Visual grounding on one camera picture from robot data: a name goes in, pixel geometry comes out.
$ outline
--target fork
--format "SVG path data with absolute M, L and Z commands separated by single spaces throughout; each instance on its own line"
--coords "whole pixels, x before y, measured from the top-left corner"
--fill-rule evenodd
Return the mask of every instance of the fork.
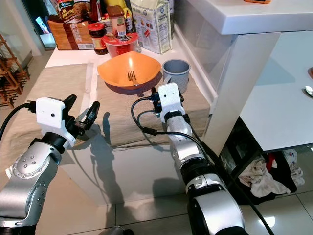
M 127 72 L 128 80 L 133 81 L 134 86 L 139 86 L 140 84 L 137 82 L 135 73 L 133 70 Z

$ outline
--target sauce jar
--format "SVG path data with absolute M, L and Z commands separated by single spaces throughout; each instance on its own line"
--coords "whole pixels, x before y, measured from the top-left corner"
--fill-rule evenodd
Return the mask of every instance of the sauce jar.
M 113 27 L 113 34 L 116 37 L 126 35 L 124 11 L 120 6 L 108 6 L 107 12 Z
M 93 42 L 93 48 L 96 54 L 105 55 L 108 54 L 108 49 L 102 40 L 104 35 L 106 34 L 106 30 L 102 23 L 91 23 L 88 26 L 89 35 L 91 36 Z

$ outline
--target black cable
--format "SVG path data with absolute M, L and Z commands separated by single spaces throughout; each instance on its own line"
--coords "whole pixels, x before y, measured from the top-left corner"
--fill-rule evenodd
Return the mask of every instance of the black cable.
M 136 125 L 141 129 L 143 130 L 143 127 L 140 125 L 139 121 L 136 119 L 135 115 L 134 115 L 134 107 L 137 103 L 143 101 L 143 100 L 150 100 L 149 97 L 143 97 L 143 98 L 140 98 L 138 100 L 136 100 L 133 104 L 132 104 L 132 107 L 131 107 L 131 113 L 132 113 L 132 118 L 134 120 L 134 122 L 136 123 Z
M 200 137 L 198 136 L 198 134 L 196 133 L 195 129 L 192 127 L 192 125 L 189 123 L 190 127 L 191 127 L 191 131 L 192 133 L 194 134 L 194 136 L 196 137 L 196 139 L 199 141 L 199 142 L 202 142 L 202 140 L 200 139 Z
M 4 133 L 4 130 L 7 126 L 7 124 L 9 123 L 11 117 L 20 109 L 22 108 L 29 108 L 30 107 L 30 104 L 29 103 L 25 103 L 25 104 L 21 104 L 20 106 L 16 107 L 15 109 L 13 109 L 9 115 L 6 117 L 6 119 L 4 120 L 2 126 L 1 126 L 1 129 L 0 129 L 0 142 L 1 142 L 1 138 L 2 138 L 2 135 Z
M 274 235 L 274 232 L 272 231 L 272 229 L 269 227 L 269 225 L 267 224 L 267 222 L 265 221 L 264 217 L 261 215 L 261 213 L 259 212 L 259 210 L 255 207 L 255 205 L 253 204 L 253 202 L 250 200 L 250 198 L 243 192 L 243 190 L 237 185 L 236 181 L 233 179 L 233 177 L 227 172 L 227 170 L 224 169 L 224 167 L 221 165 L 221 159 L 216 155 L 216 153 L 209 147 L 207 146 L 200 138 L 199 136 L 196 134 L 194 128 L 190 125 L 191 130 L 193 132 L 193 134 L 195 135 L 195 138 L 193 138 L 192 136 L 185 134 L 185 133 L 181 133 L 181 132 L 174 132 L 174 131 L 156 131 L 154 129 L 151 128 L 147 128 L 147 127 L 142 127 L 140 125 L 140 122 L 136 119 L 135 115 L 134 115 L 134 107 L 137 103 L 143 101 L 143 100 L 150 100 L 149 97 L 143 97 L 140 98 L 138 100 L 136 100 L 133 104 L 132 104 L 132 108 L 131 108 L 131 113 L 132 113 L 132 118 L 134 120 L 134 122 L 136 123 L 136 125 L 141 129 L 142 132 L 144 133 L 148 133 L 151 135 L 180 135 L 180 136 L 184 136 L 186 138 L 189 138 L 190 140 L 192 140 L 193 142 L 195 142 L 197 144 L 197 146 L 200 148 L 201 152 L 203 153 L 203 155 L 205 156 L 205 158 L 207 159 L 207 161 L 210 163 L 211 160 L 209 159 L 209 157 L 207 156 L 207 154 L 212 158 L 213 162 L 215 163 L 215 165 L 217 165 L 220 170 L 222 170 L 224 173 L 226 173 L 226 175 L 228 176 L 228 178 L 231 180 L 231 182 L 233 183 L 233 185 L 235 186 L 235 188 L 237 189 L 237 191 L 240 192 L 240 194 L 248 201 L 249 205 L 252 207 L 252 209 L 254 210 L 254 212 L 257 214 L 257 216 L 260 218 L 260 220 L 262 221 L 262 223 L 264 224 L 266 230 L 268 231 L 268 233 L 270 235 Z

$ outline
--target towel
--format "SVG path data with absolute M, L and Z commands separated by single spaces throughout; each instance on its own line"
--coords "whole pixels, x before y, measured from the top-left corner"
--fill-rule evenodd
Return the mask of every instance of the towel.
M 303 171 L 297 166 L 298 153 L 294 149 L 284 150 L 284 157 L 289 164 L 291 177 L 296 186 L 304 185 L 305 180 L 302 178 Z
M 263 157 L 253 160 L 240 174 L 239 180 L 242 184 L 251 188 L 251 193 L 256 197 L 264 197 L 271 192 L 275 194 L 290 193 L 291 191 L 282 183 L 273 179 L 266 168 Z

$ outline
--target red jar lid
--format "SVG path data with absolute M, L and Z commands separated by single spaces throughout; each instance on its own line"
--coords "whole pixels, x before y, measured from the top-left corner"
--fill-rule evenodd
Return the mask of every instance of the red jar lid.
M 90 25 L 88 25 L 88 29 L 90 31 L 100 31 L 104 29 L 104 25 L 102 23 L 91 23 Z
M 114 37 L 111 35 L 106 35 L 103 37 L 102 40 L 104 40 L 104 42 L 109 45 L 121 46 L 121 45 L 127 45 L 130 43 L 133 43 L 137 39 L 138 39 L 137 33 L 128 33 L 126 34 L 126 36 L 122 36 L 122 37 Z

